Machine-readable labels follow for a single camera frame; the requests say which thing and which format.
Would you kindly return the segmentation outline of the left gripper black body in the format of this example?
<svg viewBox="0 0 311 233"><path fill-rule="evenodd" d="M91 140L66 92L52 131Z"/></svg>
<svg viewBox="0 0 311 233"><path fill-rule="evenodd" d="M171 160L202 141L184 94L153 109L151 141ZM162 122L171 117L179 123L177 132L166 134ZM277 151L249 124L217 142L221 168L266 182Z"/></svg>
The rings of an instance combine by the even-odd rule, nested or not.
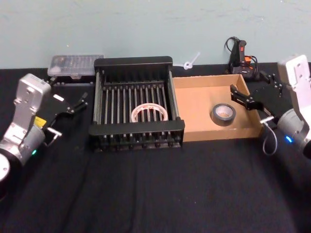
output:
<svg viewBox="0 0 311 233"><path fill-rule="evenodd" d="M40 128L44 135L44 145L50 146L62 134L53 128L53 125L61 117L71 117L67 114L70 104L57 94L50 95L40 106L35 116L35 125Z"/></svg>

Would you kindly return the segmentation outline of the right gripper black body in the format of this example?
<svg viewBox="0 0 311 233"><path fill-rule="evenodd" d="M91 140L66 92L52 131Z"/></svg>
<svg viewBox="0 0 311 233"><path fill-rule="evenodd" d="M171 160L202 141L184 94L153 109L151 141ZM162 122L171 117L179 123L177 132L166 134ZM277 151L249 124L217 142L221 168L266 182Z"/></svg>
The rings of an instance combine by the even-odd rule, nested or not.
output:
<svg viewBox="0 0 311 233"><path fill-rule="evenodd" d="M255 102L259 103L258 110L267 115L260 121L262 125L267 125L271 121L278 128L291 127L294 110L292 104L283 97L282 87L275 85L265 86L255 90L252 97Z"/></svg>

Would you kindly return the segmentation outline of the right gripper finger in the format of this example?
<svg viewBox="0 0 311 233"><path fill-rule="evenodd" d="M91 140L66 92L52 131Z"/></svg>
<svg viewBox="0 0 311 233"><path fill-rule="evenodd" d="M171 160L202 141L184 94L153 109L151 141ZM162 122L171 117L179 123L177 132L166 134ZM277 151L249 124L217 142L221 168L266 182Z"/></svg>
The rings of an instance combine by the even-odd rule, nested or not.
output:
<svg viewBox="0 0 311 233"><path fill-rule="evenodd" d="M245 95L241 93L236 86L230 85L231 100L242 105L246 110L264 110L264 105L262 102L253 100L251 95Z"/></svg>
<svg viewBox="0 0 311 233"><path fill-rule="evenodd" d="M283 85L282 85L282 83L277 81L275 73L268 74L265 71L260 71L259 72L259 79L261 81L266 82L270 86L272 86L273 90L276 91L279 96L282 96L282 94L283 94Z"/></svg>

